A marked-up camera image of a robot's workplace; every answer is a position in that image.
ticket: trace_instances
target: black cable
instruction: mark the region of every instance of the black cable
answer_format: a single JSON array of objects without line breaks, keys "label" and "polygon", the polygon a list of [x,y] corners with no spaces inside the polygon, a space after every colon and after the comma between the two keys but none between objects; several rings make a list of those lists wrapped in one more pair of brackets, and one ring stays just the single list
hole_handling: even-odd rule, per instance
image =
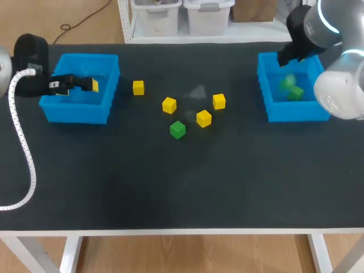
[{"label": "black cable", "polygon": [[70,24],[62,24],[60,26],[61,30],[64,30],[53,42],[53,44],[57,43],[58,39],[61,38],[67,31],[70,31],[76,27],[78,27],[80,24],[82,24],[84,21],[86,21],[87,19],[89,19],[90,17],[94,16],[95,14],[97,14],[98,12],[102,11],[104,8],[106,8],[108,5],[110,5],[111,0],[108,1],[108,3],[106,5],[104,5],[102,8],[98,9],[97,11],[95,11],[94,13],[90,14],[89,16],[87,16],[85,19],[83,19],[80,23],[74,25],[73,27],[71,27]]}]

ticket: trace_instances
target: white table leg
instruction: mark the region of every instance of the white table leg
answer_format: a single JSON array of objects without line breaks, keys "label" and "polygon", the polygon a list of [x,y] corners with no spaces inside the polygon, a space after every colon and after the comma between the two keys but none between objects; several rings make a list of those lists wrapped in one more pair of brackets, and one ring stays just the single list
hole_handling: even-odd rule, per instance
[{"label": "white table leg", "polygon": [[82,244],[82,237],[68,236],[66,245],[64,247],[62,262],[61,262],[61,273],[75,273],[78,255],[80,254]]},{"label": "white table leg", "polygon": [[332,265],[323,234],[308,234],[309,246],[317,273],[331,273]]},{"label": "white table leg", "polygon": [[333,273],[363,273],[364,272],[364,235],[344,257]]},{"label": "white table leg", "polygon": [[42,246],[32,237],[0,237],[31,273],[60,273]]}]

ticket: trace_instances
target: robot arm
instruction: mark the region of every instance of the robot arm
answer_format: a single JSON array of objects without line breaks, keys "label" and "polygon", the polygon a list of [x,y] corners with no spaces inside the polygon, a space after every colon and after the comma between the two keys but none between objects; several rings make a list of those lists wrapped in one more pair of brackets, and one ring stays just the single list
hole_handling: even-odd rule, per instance
[{"label": "robot arm", "polygon": [[343,43],[342,55],[316,80],[315,96],[332,115],[343,119],[364,116],[364,2],[317,0],[299,6],[287,18],[292,38],[280,52],[281,66]]},{"label": "robot arm", "polygon": [[68,95],[75,86],[83,91],[98,91],[98,83],[92,77],[75,75],[51,76],[48,65],[48,43],[41,37],[24,34],[16,41],[14,56],[0,48],[0,97],[9,88],[11,78],[24,69],[33,68],[36,75],[23,77],[16,85],[15,95],[39,97],[43,95]]}]

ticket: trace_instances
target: wooden floor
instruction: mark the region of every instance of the wooden floor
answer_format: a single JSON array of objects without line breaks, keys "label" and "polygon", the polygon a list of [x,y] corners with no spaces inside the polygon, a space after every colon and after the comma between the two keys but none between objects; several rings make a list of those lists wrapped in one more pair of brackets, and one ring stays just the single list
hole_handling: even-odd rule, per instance
[{"label": "wooden floor", "polygon": [[[49,43],[61,24],[76,24],[107,0],[1,0],[0,44],[10,53],[21,34],[45,37]],[[58,43],[123,43],[117,1]],[[327,235],[333,266],[359,235]],[[39,238],[53,261],[60,264],[65,238]],[[28,272],[0,241],[1,272]],[[82,244],[77,272],[314,272],[304,235],[93,237]]]}]

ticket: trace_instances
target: table frame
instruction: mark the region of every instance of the table frame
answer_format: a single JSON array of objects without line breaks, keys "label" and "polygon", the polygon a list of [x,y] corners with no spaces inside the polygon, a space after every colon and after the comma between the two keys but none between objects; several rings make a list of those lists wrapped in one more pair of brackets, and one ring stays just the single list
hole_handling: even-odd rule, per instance
[{"label": "table frame", "polygon": [[[0,238],[31,273],[75,273],[83,236],[307,234],[317,273],[363,273],[364,235],[333,270],[323,234],[364,233],[364,229],[161,229],[0,231]],[[34,237],[67,236],[60,268]]]}]

